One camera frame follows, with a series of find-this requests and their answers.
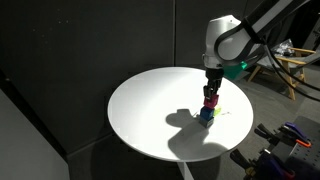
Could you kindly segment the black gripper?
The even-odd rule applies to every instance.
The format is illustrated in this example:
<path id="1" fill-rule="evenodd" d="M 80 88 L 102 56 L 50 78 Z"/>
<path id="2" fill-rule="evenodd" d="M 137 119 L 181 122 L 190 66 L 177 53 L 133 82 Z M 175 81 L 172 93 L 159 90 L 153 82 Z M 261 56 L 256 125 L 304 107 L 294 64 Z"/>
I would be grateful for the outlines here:
<path id="1" fill-rule="evenodd" d="M 205 75 L 208 79 L 208 83 L 207 83 L 208 86 L 205 85 L 203 87 L 203 94 L 206 99 L 210 100 L 212 95 L 210 87 L 213 88 L 213 95 L 216 95 L 221 86 L 224 70 L 207 68 Z"/>

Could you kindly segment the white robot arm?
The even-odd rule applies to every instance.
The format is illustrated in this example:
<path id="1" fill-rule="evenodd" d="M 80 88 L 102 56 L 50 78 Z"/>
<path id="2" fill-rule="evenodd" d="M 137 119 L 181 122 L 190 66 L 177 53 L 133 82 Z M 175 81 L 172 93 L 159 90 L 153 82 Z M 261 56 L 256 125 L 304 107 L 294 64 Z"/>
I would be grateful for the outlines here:
<path id="1" fill-rule="evenodd" d="M 263 36 L 310 0 L 263 0 L 241 21 L 226 15 L 209 21 L 202 56 L 207 84 L 204 97 L 211 100 L 220 88 L 224 68 L 238 66 L 265 41 Z"/>

